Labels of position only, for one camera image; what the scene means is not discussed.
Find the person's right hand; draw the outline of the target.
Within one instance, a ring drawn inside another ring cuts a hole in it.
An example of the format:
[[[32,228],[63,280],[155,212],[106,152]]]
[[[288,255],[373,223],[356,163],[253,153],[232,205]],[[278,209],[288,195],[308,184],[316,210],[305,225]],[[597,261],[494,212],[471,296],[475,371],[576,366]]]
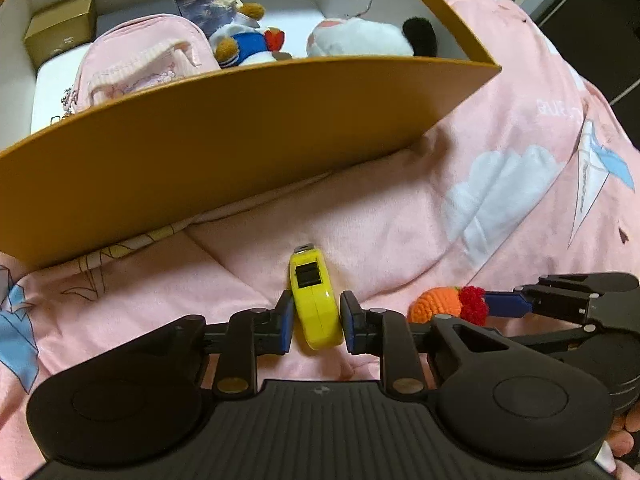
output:
[[[638,471],[622,461],[634,447],[634,434],[639,432],[639,404],[627,413],[615,415],[605,442],[597,456],[597,464],[615,479],[636,480]]]

